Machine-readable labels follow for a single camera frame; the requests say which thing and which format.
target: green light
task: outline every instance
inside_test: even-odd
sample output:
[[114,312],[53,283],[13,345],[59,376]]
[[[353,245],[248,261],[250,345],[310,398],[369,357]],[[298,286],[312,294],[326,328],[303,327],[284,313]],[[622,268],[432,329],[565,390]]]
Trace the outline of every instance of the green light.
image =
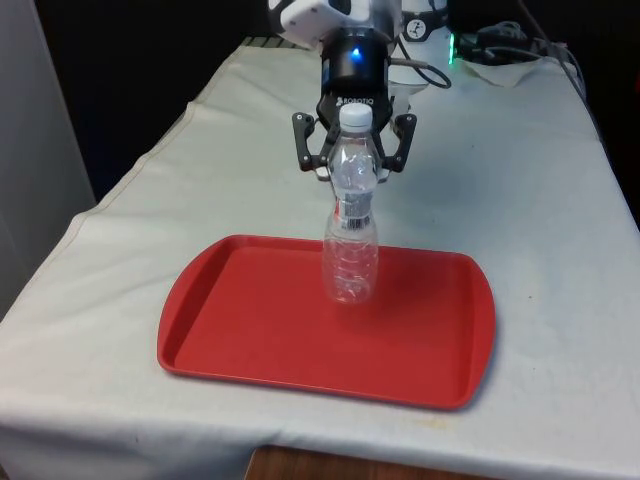
[[453,65],[453,53],[455,51],[455,47],[453,46],[455,43],[454,35],[451,34],[449,38],[449,65]]

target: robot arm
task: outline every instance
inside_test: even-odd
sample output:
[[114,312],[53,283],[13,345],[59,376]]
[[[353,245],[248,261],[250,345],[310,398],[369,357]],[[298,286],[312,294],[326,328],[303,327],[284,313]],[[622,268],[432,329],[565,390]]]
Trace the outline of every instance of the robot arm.
[[383,168],[401,172],[416,125],[415,115],[398,115],[392,125],[400,139],[394,155],[386,156],[380,132],[392,116],[388,93],[390,56],[402,30],[401,0],[269,0],[275,31],[298,45],[318,49],[322,64],[318,120],[327,130],[319,155],[312,155],[307,139],[315,119],[293,115],[298,161],[303,171],[314,170],[321,180],[329,151],[339,135],[338,113],[347,103],[365,103],[373,110],[372,136]]

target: cloth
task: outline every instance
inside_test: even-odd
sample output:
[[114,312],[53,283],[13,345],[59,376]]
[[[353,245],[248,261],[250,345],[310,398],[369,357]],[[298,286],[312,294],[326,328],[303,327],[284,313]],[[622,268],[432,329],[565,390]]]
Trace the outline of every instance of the cloth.
[[[556,59],[550,57],[542,57],[532,62],[498,66],[482,65],[479,63],[468,62],[466,60],[460,60],[460,62],[470,71],[479,77],[484,78],[490,84],[508,88],[513,88],[518,85],[526,75],[542,64],[552,62],[560,65]],[[567,64],[566,66],[572,74],[575,74],[576,69],[573,65]]]
[[512,89],[450,73],[450,90],[411,98],[412,153],[374,211],[381,243],[463,252],[489,279],[498,334],[468,407],[158,365],[163,302],[193,257],[230,234],[321,238],[332,209],[329,186],[298,170],[291,131],[318,99],[317,55],[241,47],[74,219],[0,323],[12,480],[240,479],[263,444],[511,479],[640,478],[640,235],[594,128],[554,65]]

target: robotiq logo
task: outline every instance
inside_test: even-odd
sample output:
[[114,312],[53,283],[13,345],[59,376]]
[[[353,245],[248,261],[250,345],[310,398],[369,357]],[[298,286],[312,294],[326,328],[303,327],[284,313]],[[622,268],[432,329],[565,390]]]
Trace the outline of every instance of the robotiq logo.
[[336,107],[341,107],[342,105],[346,105],[347,103],[364,103],[365,105],[373,105],[373,98],[338,97],[338,103],[336,103]]

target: wooden floor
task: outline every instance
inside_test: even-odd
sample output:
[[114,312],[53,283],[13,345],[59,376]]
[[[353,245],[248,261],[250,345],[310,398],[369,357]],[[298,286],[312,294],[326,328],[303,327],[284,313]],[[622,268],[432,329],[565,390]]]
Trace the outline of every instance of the wooden floor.
[[280,447],[262,447],[251,458],[245,480],[489,480]]

